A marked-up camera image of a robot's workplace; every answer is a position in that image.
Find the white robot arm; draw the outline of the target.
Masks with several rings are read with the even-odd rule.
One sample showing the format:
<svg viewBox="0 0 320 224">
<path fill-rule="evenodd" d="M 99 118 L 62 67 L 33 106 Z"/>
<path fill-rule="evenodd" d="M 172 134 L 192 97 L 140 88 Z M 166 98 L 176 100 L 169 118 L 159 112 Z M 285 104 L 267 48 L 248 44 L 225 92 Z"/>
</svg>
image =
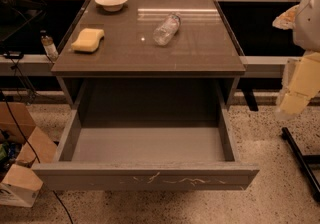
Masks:
<svg viewBox="0 0 320 224">
<path fill-rule="evenodd" d="M 301 0 L 276 17 L 272 26 L 291 29 L 294 44 L 304 50 L 302 57 L 289 59 L 283 71 L 275 114 L 287 120 L 301 114 L 320 92 L 320 0 Z"/>
</svg>

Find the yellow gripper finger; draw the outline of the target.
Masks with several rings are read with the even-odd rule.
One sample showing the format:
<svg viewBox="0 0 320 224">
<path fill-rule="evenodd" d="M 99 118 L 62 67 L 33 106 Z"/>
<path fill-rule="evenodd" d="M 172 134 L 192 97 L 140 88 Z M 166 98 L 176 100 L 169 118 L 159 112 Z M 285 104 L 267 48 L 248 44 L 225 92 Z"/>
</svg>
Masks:
<svg viewBox="0 0 320 224">
<path fill-rule="evenodd" d="M 276 116 L 296 117 L 319 92 L 320 53 L 306 52 L 301 58 L 289 59 L 276 100 Z"/>
</svg>

